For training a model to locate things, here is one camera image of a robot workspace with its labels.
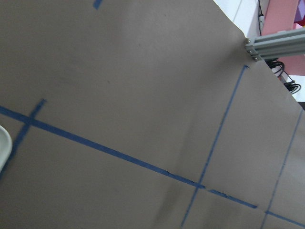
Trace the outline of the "white bear tray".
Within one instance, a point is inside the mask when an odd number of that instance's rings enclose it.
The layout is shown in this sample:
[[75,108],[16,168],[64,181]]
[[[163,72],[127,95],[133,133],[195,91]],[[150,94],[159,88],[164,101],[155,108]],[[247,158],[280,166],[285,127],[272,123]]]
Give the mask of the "white bear tray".
[[9,132],[0,126],[0,170],[2,171],[12,151],[12,138]]

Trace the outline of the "pink storage box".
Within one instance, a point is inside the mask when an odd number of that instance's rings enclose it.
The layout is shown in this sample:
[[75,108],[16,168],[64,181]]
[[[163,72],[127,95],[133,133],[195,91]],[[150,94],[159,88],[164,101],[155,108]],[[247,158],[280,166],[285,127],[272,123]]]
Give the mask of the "pink storage box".
[[[305,16],[305,2],[303,0],[270,0],[265,15],[262,35],[301,29],[296,24]],[[285,71],[289,75],[304,76],[305,56],[288,56],[279,58],[285,64]]]

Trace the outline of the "aluminium frame post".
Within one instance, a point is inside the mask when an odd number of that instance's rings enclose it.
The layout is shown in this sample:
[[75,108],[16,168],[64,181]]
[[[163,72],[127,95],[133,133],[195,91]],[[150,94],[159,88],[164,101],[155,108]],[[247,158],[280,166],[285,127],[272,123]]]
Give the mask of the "aluminium frame post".
[[301,55],[305,53],[305,29],[246,39],[244,48],[255,61]]

